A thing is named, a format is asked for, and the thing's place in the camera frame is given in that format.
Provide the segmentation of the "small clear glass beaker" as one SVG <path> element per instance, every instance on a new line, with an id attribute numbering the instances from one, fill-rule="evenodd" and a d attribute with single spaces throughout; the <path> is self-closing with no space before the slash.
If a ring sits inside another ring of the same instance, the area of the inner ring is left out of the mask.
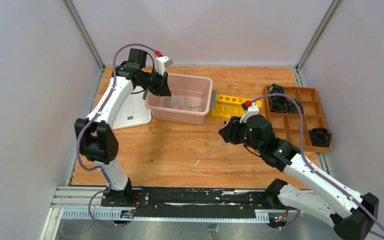
<path id="1" fill-rule="evenodd" d="M 172 98 L 170 96 L 165 96 L 163 101 L 163 107 L 171 109 L 172 106 Z"/>

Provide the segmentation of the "pink plastic bin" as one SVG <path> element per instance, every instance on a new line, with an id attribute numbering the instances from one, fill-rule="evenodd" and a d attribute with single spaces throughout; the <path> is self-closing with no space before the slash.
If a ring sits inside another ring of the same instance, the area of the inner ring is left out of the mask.
<path id="1" fill-rule="evenodd" d="M 202 125 L 210 111 L 213 80 L 209 77 L 169 73 L 168 87 L 171 97 L 149 93 L 145 106 L 152 117 L 193 125 Z"/>

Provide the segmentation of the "white clay pipe triangle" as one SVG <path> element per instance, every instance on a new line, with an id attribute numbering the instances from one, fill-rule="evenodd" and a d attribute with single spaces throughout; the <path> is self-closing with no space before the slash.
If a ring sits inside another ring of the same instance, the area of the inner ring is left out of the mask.
<path id="1" fill-rule="evenodd" d="M 199 105 L 191 105 L 191 106 L 188 106 L 187 107 L 190 111 L 193 111 L 193 112 L 203 112 L 204 111 L 204 108 L 205 108 L 205 104 L 204 103 L 201 103 Z"/>

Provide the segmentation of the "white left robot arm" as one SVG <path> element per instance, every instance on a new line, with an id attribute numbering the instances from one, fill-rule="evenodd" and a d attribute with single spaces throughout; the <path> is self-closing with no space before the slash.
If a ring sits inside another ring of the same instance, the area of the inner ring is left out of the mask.
<path id="1" fill-rule="evenodd" d="M 99 171 L 106 181 L 102 196 L 110 204 L 127 207 L 136 199 L 130 178 L 117 160 L 119 142 L 113 125 L 119 110 L 135 88 L 140 87 L 157 97 L 171 97 L 169 73 L 171 57 L 160 51 L 131 47 L 128 59 L 117 64 L 113 57 L 110 83 L 96 107 L 74 123 L 76 160 L 88 172 Z"/>

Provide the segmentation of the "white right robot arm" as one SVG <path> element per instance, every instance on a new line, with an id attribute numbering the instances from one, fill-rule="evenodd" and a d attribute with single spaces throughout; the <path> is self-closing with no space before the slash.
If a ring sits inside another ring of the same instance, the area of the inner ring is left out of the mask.
<path id="1" fill-rule="evenodd" d="M 243 145 L 258 153 L 269 166 L 304 183 L 314 194 L 275 179 L 265 195 L 272 209 L 281 205 L 301 210 L 325 222 L 343 240 L 363 240 L 375 224 L 379 199 L 372 193 L 361 194 L 322 171 L 292 143 L 275 136 L 271 123 L 262 115 L 245 122 L 233 116 L 218 131 L 226 143 Z"/>

